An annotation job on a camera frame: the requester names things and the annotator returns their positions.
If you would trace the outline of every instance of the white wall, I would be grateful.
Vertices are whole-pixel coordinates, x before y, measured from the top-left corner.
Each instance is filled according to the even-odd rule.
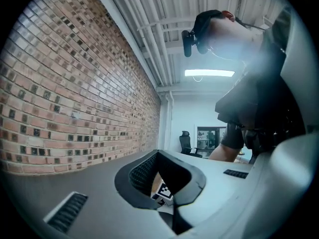
[[[194,126],[226,126],[226,123],[217,119],[218,113],[215,112],[215,104],[219,98],[212,95],[174,96],[169,150],[181,151],[179,136],[183,130],[189,132],[190,144],[194,148],[197,135]]]

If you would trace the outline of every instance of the person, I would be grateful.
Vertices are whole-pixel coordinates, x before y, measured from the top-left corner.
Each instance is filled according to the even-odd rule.
[[[246,72],[256,67],[256,63],[252,63],[252,61],[258,56],[265,55],[269,45],[276,44],[285,51],[290,18],[291,11],[286,7],[279,14],[272,27],[262,34],[256,34],[229,11],[210,10],[202,12],[196,17],[193,33],[199,51],[207,49],[220,58],[243,61],[246,65],[242,76],[244,77]],[[244,146],[245,131],[254,127],[253,123],[242,123],[245,125],[245,130],[241,130],[234,123],[227,124],[221,143],[213,150],[209,159],[234,162]],[[250,163],[253,163],[255,159],[256,157],[253,155]]]

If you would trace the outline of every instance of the black vent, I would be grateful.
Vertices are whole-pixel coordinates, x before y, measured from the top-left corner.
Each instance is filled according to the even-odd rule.
[[[88,197],[85,195],[74,193],[47,221],[47,223],[55,229],[66,233],[79,215],[87,198]]]
[[[234,177],[243,178],[243,179],[246,179],[248,175],[248,173],[238,172],[238,171],[229,170],[229,169],[227,169],[224,173]]]

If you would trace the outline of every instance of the black office chair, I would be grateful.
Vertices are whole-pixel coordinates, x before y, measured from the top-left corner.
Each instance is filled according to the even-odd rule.
[[[203,156],[200,154],[197,154],[197,151],[200,148],[195,148],[196,152],[195,153],[190,153],[192,148],[190,147],[190,136],[188,131],[182,131],[182,135],[179,137],[180,141],[180,146],[181,146],[181,153],[193,157],[200,157],[202,158]]]

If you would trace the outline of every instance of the white ceiling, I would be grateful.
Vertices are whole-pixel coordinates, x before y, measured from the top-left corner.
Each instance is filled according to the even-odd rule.
[[[210,9],[228,10],[244,23],[270,26],[284,0],[114,0],[136,40],[158,85],[157,91],[228,91],[241,75],[243,63],[222,60],[193,47],[184,57],[181,31],[191,30],[196,15]],[[200,83],[185,77],[185,69],[225,69],[233,77],[203,77]]]

